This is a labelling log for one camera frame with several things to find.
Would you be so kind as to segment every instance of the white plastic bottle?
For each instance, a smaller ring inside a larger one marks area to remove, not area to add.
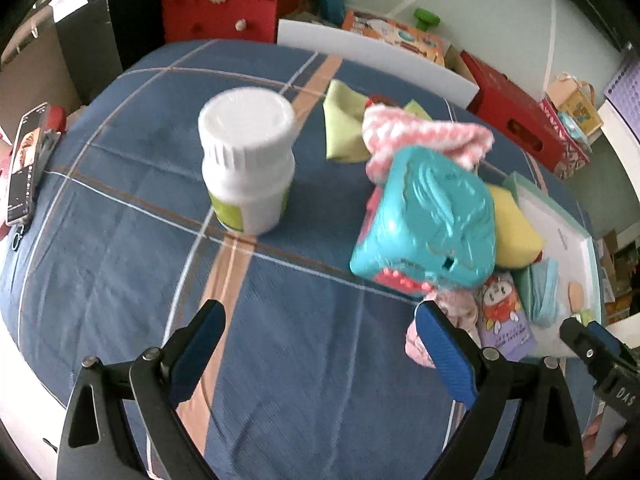
[[[220,223],[247,235],[273,229],[296,167],[291,104],[271,90],[236,88],[204,105],[198,130],[202,176]]]

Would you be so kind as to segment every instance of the orange box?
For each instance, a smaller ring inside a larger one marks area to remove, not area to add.
[[[442,40],[435,34],[423,32],[383,16],[353,10],[347,13],[342,29],[374,40],[385,41],[444,66]]]

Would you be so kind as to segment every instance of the blue bedsheet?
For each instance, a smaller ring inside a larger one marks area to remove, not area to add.
[[[209,287],[233,297],[235,310],[215,384],[203,379],[200,387],[210,420],[192,436],[200,434],[194,440],[222,478],[421,478],[428,471],[460,407],[434,370],[404,355],[412,302],[348,272],[372,184],[363,164],[324,159],[322,96],[314,100],[313,88],[331,66],[331,76],[356,91],[416,99],[437,120],[478,122],[354,62],[197,41],[146,56],[73,125],[40,186],[31,229],[0,275],[2,318],[61,403],[83,356],[119,362],[160,346],[194,316]],[[284,220],[249,249],[215,217],[203,226],[210,203],[196,120],[209,98],[237,86],[280,91],[304,123]],[[518,171],[539,185],[522,150],[494,133],[482,178],[500,184]],[[562,183],[541,171],[551,197],[589,230]],[[224,264],[244,265],[234,296]],[[584,428],[592,381],[574,360],[566,377]],[[129,412],[143,449],[145,431]],[[157,464],[154,471],[161,474]]]

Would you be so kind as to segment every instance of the white bottle cap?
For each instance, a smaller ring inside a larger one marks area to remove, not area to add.
[[[290,150],[298,130],[291,103],[271,90],[235,88],[209,100],[198,117],[210,161],[234,171],[256,171]]]

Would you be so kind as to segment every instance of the screw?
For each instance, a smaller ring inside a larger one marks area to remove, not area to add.
[[[151,348],[147,348],[142,353],[142,358],[145,361],[153,361],[155,359],[158,359],[158,357],[160,357],[160,349],[156,348],[155,346],[152,346]]]
[[[555,357],[545,357],[544,363],[547,368],[551,368],[552,370],[558,368],[558,359],[556,359]]]
[[[497,361],[500,358],[500,352],[498,352],[495,348],[484,348],[482,350],[482,355],[485,359],[489,361]]]
[[[82,368],[86,368],[87,370],[89,370],[90,368],[93,368],[95,365],[97,365],[99,362],[100,362],[100,359],[98,359],[96,356],[88,355],[87,357],[82,359]]]

